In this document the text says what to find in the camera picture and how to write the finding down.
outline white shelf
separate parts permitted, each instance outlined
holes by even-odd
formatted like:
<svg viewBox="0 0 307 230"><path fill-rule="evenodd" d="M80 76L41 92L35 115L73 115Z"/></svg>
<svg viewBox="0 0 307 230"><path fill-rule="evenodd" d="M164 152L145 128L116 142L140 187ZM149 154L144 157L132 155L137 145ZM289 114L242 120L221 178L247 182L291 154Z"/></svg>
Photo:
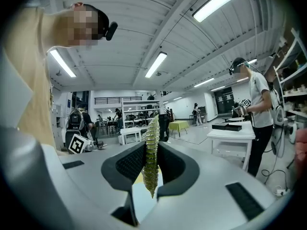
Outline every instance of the white shelf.
<svg viewBox="0 0 307 230"><path fill-rule="evenodd" d="M299 96L299 95L305 95L307 92L298 92L298 93L292 93L292 94L285 94L283 97L290 97L290 96Z"/></svg>
<svg viewBox="0 0 307 230"><path fill-rule="evenodd" d="M133 122L140 122L143 120L153 120L153 117L149 117L149 118L143 118L143 119L134 119L134 120L130 120L130 121L125 121L125 123L133 123Z"/></svg>
<svg viewBox="0 0 307 230"><path fill-rule="evenodd" d="M297 39L294 39L291 47L289 48L287 54L282 59L281 63L278 65L276 70L284 68L292 64L297 58L297 56L302 52L302 49L297 41Z"/></svg>
<svg viewBox="0 0 307 230"><path fill-rule="evenodd" d="M299 112L299 111L294 111L294 110L286 110L286 112L290 112L290 113L293 113L295 115L299 115L299 116L307 118L307 113L303 113L303 112Z"/></svg>
<svg viewBox="0 0 307 230"><path fill-rule="evenodd" d="M289 77L285 78L284 80L280 81L281 83L284 83L290 79L296 79L298 78L300 75L302 75L304 73L304 71L306 71L307 69L307 63L305 63L305 65L303 65L300 69L298 69L297 71L295 71L294 73L292 73Z"/></svg>
<svg viewBox="0 0 307 230"><path fill-rule="evenodd" d="M245 157L246 156L247 145L246 143L233 143L233 142L219 142L213 148L213 155L226 155L226 156L236 156Z"/></svg>
<svg viewBox="0 0 307 230"><path fill-rule="evenodd" d="M154 104L160 102L159 100L147 100L147 101L124 101L124 105L131 105L131 104Z"/></svg>
<svg viewBox="0 0 307 230"><path fill-rule="evenodd" d="M143 109L143 110L128 110L124 111L125 113L137 113L137 112L146 112L146 111L155 111L160 110L160 108L154 108L154 109Z"/></svg>

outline fluorescent light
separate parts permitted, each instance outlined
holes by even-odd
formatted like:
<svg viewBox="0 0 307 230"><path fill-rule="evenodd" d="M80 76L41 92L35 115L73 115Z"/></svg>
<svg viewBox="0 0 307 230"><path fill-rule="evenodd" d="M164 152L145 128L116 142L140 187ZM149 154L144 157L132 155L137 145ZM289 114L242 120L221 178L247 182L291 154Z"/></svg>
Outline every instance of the fluorescent light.
<svg viewBox="0 0 307 230"><path fill-rule="evenodd" d="M237 82L241 82L241 81L244 81L244 80L246 80L246 79L248 79L248 77L243 78L243 79L239 79L239 80L237 80Z"/></svg>
<svg viewBox="0 0 307 230"><path fill-rule="evenodd" d="M256 61L257 61L257 58L252 59L252 60L248 61L248 64L253 64L253 63L255 63Z"/></svg>
<svg viewBox="0 0 307 230"><path fill-rule="evenodd" d="M149 71L145 75L146 78L150 78L152 74L157 70L157 68L161 65L161 63L165 60L167 54L164 52L160 52L157 59L155 59L153 65L150 67Z"/></svg>
<svg viewBox="0 0 307 230"><path fill-rule="evenodd" d="M200 23L206 19L210 14L221 8L223 5L231 0L210 0L202 7L200 7L194 14L193 17Z"/></svg>
<svg viewBox="0 0 307 230"><path fill-rule="evenodd" d="M222 88L225 88L225 86L218 87L218 88L216 88L216 89L214 89L214 90L211 90L211 91L219 90L219 89L222 89Z"/></svg>
<svg viewBox="0 0 307 230"><path fill-rule="evenodd" d="M76 75L72 72L72 70L67 66L65 61L62 59L62 57L59 55L58 51L56 49L51 50L50 54L54 57L54 59L59 63L59 65L70 75L71 78L75 78Z"/></svg>
<svg viewBox="0 0 307 230"><path fill-rule="evenodd" d="M199 84L196 84L194 87L201 86L201 85L203 85L203 84L205 84L205 83L207 83L207 82L210 82L210 81L212 81L212 80L214 80L214 78L211 78L211 79L209 79L209 80L206 80L205 82L201 82L201 83L199 83Z"/></svg>

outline human arm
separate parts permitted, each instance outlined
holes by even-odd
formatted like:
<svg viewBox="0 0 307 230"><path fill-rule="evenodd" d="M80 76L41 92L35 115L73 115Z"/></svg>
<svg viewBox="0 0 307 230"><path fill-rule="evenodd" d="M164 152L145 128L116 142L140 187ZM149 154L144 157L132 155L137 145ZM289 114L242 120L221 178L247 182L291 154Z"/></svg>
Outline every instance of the human arm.
<svg viewBox="0 0 307 230"><path fill-rule="evenodd" d="M264 112L272 107L270 89L264 76L257 74L254 81L258 91L261 93L262 101L256 105L249 106L247 112Z"/></svg>
<svg viewBox="0 0 307 230"><path fill-rule="evenodd" d="M263 112L272 107L272 100L269 90L262 90L263 101L257 105L252 105L247 108L247 112Z"/></svg>
<svg viewBox="0 0 307 230"><path fill-rule="evenodd" d="M94 127L91 121L91 117L87 113L83 113L83 119L85 123L87 124L88 129L91 130Z"/></svg>

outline railing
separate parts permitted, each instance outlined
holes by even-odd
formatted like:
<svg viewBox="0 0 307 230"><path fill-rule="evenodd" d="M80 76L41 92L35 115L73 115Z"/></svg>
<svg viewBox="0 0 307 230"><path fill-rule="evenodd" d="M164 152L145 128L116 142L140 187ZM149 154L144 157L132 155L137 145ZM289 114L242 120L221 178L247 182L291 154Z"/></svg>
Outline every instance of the railing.
<svg viewBox="0 0 307 230"><path fill-rule="evenodd" d="M121 99L124 99L124 101L141 101L142 97L99 97L94 98L95 104L114 104L114 103L121 103Z"/></svg>

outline shoulder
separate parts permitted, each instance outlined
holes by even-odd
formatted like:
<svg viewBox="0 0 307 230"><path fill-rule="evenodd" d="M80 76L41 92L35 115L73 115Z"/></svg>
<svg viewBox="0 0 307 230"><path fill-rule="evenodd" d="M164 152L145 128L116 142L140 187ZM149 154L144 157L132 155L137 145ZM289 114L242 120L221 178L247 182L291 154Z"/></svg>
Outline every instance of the shoulder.
<svg viewBox="0 0 307 230"><path fill-rule="evenodd" d="M254 79L256 79L256 80L261 80L261 81L265 81L266 82L265 77L261 73L259 73L259 72L254 72L253 76L254 76Z"/></svg>
<svg viewBox="0 0 307 230"><path fill-rule="evenodd" d="M83 117L89 117L87 112L82 112Z"/></svg>

